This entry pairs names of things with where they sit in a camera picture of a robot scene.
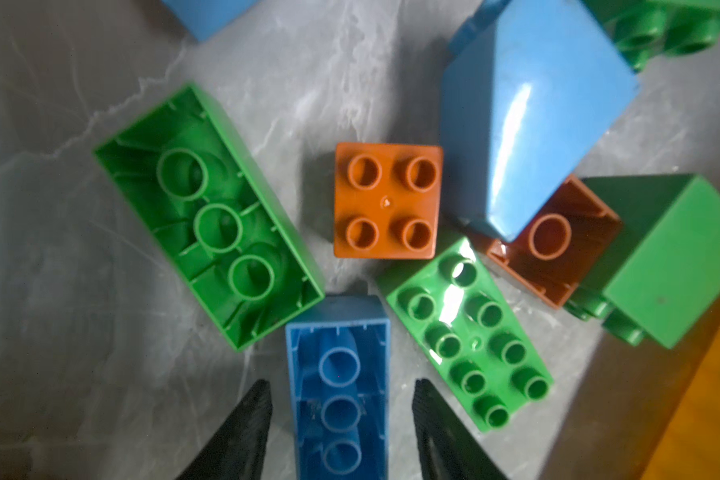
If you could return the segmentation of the orange brick under slope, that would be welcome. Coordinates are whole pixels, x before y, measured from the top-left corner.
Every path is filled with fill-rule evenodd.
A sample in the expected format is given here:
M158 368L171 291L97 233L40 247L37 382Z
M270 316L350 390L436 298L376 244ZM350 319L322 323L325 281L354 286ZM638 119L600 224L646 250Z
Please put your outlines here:
M478 233L470 239L495 266L560 309L622 227L615 211L571 175L515 240Z

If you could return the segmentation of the green long brick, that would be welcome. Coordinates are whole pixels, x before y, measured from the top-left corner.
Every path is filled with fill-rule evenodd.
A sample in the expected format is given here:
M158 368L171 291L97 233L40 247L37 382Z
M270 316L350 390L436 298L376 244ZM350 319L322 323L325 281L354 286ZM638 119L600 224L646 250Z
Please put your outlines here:
M441 232L432 259L395 261L377 285L479 430L548 395L549 371L464 235Z
M197 85L95 155L234 349L324 299L316 260L223 107Z

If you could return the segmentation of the orange brick centre right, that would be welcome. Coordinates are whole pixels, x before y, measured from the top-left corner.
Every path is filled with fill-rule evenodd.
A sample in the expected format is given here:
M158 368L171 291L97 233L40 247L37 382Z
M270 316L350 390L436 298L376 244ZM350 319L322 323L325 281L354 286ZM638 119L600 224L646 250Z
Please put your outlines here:
M337 144L334 255L433 258L443 164L444 153L439 146Z

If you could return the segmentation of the green cube brick right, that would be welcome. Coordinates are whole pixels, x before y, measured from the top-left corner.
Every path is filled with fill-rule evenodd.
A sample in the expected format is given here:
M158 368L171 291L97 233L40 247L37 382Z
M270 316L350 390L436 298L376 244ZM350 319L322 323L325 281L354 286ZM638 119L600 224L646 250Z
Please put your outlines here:
M680 57L715 46L720 0L585 0L622 57L639 73L653 57Z

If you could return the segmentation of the green long brick upper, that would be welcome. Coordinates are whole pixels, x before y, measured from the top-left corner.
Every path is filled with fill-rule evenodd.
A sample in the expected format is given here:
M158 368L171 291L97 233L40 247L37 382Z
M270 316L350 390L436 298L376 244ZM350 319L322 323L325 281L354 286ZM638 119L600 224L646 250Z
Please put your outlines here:
M95 155L234 349L324 299L316 260L223 107L197 85Z

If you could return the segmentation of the yellow bin front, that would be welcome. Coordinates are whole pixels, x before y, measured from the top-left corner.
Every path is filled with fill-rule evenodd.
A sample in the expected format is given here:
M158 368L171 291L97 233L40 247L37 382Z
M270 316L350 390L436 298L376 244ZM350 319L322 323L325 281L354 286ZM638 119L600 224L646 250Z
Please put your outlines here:
M720 327L642 477L720 479Z

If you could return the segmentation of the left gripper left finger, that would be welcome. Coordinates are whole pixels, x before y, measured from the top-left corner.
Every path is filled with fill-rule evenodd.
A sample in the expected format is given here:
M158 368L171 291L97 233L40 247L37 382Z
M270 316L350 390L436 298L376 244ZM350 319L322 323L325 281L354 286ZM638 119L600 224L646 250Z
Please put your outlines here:
M259 379L177 479L260 479L272 412L270 383Z

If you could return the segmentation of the blue long brick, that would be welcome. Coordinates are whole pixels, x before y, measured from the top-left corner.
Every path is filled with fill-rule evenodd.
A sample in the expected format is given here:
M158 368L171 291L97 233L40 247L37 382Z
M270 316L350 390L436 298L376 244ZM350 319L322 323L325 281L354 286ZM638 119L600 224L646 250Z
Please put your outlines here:
M298 478L387 478L390 319L379 298L329 296L285 335Z

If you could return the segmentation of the green brick bottom centre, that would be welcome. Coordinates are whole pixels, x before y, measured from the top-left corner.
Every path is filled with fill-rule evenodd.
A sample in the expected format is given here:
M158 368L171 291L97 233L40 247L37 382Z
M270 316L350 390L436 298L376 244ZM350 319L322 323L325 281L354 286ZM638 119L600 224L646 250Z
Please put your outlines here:
M623 227L566 310L632 346L673 348L720 295L720 193L697 174L583 182Z

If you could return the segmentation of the light blue slope brick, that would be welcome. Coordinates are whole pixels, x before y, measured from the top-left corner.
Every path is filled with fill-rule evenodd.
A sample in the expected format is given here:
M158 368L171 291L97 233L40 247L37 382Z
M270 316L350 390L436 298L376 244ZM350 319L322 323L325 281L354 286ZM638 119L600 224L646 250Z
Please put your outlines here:
M579 1L484 1L448 49L444 210L513 240L635 99L638 79Z

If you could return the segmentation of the green long brick centre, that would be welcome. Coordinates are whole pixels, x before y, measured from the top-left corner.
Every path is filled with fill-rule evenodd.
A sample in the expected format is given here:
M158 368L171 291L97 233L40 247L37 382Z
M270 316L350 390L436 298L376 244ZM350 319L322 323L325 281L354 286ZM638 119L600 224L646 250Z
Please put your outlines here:
M395 261L377 285L479 430L548 395L549 371L464 235L441 232L432 259Z

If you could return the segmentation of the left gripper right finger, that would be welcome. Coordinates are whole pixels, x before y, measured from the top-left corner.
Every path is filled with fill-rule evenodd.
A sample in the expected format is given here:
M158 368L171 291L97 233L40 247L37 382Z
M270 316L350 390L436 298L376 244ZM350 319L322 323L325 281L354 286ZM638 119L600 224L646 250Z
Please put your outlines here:
M507 479L427 379L415 382L412 413L423 479Z

